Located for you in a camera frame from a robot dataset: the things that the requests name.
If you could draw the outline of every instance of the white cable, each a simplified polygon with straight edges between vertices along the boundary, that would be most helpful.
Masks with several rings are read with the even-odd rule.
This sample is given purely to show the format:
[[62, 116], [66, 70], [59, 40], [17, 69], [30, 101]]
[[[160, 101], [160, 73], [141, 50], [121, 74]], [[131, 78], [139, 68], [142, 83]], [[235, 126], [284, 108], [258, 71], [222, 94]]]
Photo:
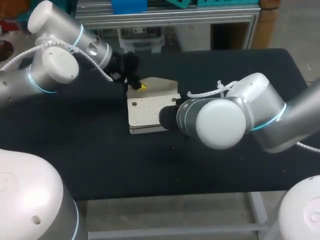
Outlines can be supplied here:
[[198, 93], [198, 94], [192, 94], [191, 92], [188, 92], [186, 95], [191, 99], [205, 98], [205, 97], [209, 97], [209, 96], [213, 96], [213, 95], [222, 93], [226, 90], [230, 90], [230, 88], [232, 88], [237, 83], [238, 83], [238, 81], [232, 81], [228, 85], [224, 86], [223, 88], [217, 89], [217, 90], [208, 91], [208, 92], [204, 92], [204, 93]]
[[103, 77], [108, 81], [108, 82], [113, 82], [114, 80], [108, 76], [102, 69], [101, 67], [88, 55], [86, 54], [84, 51], [82, 51], [80, 48], [70, 45], [64, 41], [61, 41], [59, 39], [55, 39], [55, 42], [47, 42], [45, 44], [41, 44], [38, 46], [35, 46], [27, 51], [24, 51], [22, 53], [20, 53], [18, 56], [14, 57], [13, 59], [11, 59], [9, 62], [6, 63], [6, 65], [4, 65], [0, 71], [5, 71], [7, 70], [13, 63], [15, 63], [16, 61], [18, 61], [21, 58], [24, 58], [25, 56], [39, 50], [42, 48], [48, 48], [48, 47], [52, 47], [52, 46], [62, 46], [62, 47], [68, 47], [72, 50], [74, 50], [77, 53], [80, 53], [82, 56], [84, 56], [89, 62], [91, 62], [96, 68], [97, 70], [103, 75]]
[[312, 151], [312, 152], [315, 152], [315, 153], [320, 153], [320, 149], [312, 147], [312, 146], [305, 145], [305, 144], [303, 144], [301, 142], [297, 142], [296, 145], [298, 145], [301, 148], [307, 149], [309, 151]]

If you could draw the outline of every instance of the black tablecloth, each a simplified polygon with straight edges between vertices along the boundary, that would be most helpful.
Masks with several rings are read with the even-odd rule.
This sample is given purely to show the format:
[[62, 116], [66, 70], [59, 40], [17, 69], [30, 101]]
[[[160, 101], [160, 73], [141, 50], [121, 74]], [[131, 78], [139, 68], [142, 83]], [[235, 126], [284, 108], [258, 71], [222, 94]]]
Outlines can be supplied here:
[[[141, 54], [138, 74], [205, 92], [260, 72], [285, 101], [307, 85], [283, 49]], [[121, 85], [97, 71], [55, 95], [0, 112], [0, 148], [38, 155], [60, 173], [76, 200], [288, 190], [320, 174], [320, 155], [299, 147], [269, 154], [250, 134], [212, 150], [180, 132], [130, 135]], [[320, 134], [304, 141], [320, 147]]]

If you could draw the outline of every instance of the metal frame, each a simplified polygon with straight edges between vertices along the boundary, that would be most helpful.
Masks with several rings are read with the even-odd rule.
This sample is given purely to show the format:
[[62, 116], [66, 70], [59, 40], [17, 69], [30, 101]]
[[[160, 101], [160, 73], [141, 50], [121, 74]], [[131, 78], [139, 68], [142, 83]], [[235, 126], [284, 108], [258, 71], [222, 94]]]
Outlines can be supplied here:
[[96, 231], [90, 232], [90, 240], [107, 240], [122, 238], [142, 238], [156, 236], [179, 236], [179, 235], [198, 235], [198, 234], [223, 234], [223, 233], [243, 233], [257, 231], [259, 240], [275, 240], [280, 233], [278, 214], [281, 202], [279, 200], [271, 215], [267, 216], [265, 205], [260, 192], [248, 192], [249, 201], [256, 223], [238, 225], [216, 225], [201, 227], [167, 227], [134, 229], [120, 231]]
[[78, 0], [74, 18], [86, 28], [117, 29], [163, 27], [180, 24], [249, 23], [243, 49], [249, 49], [261, 8], [258, 4], [196, 6], [187, 9], [172, 6], [151, 6], [146, 12], [113, 14], [111, 0]]

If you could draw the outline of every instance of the metal rail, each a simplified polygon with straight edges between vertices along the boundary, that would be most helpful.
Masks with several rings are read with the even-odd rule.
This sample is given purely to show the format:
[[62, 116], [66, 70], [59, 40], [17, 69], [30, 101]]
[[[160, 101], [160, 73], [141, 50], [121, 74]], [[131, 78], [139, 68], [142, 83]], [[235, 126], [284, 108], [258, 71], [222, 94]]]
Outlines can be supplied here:
[[115, 15], [111, 0], [78, 0], [75, 19], [89, 29], [114, 29], [194, 23], [249, 23], [260, 12], [258, 4], [190, 5], [187, 9], [159, 3], [149, 6], [145, 12]]

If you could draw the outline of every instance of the concrete floor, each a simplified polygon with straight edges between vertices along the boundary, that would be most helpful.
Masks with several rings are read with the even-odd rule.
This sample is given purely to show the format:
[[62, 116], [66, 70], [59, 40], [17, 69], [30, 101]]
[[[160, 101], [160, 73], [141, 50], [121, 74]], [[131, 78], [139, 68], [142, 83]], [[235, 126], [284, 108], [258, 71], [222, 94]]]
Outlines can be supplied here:
[[[320, 76], [320, 2], [282, 0], [271, 48], [287, 49], [305, 80], [311, 84]], [[282, 192], [262, 194], [270, 213]], [[245, 193], [166, 196], [90, 201], [87, 208], [90, 231], [114, 231], [161, 227], [210, 226], [252, 223]], [[152, 237], [184, 240], [257, 240], [254, 232]]]

